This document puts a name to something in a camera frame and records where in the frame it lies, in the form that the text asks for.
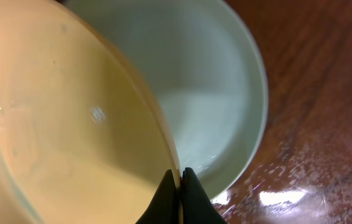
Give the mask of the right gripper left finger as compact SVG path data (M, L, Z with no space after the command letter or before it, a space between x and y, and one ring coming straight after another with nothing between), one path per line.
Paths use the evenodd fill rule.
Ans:
M136 224L179 224L179 198L171 170L164 174L148 208Z

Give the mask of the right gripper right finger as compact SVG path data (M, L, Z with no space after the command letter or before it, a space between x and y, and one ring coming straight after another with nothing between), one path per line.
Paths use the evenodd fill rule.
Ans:
M212 206L192 168L183 171L181 184L184 224L226 224Z

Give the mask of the yellow plate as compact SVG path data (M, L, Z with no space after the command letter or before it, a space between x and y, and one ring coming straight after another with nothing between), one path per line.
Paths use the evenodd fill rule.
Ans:
M0 223L135 223L174 152L113 44L55 1L0 0Z

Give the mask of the white plate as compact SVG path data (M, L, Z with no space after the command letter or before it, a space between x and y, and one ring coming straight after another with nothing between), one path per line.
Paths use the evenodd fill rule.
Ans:
M209 198L253 159L268 111L266 71L246 25L217 0L70 0L143 76L170 126L181 168Z

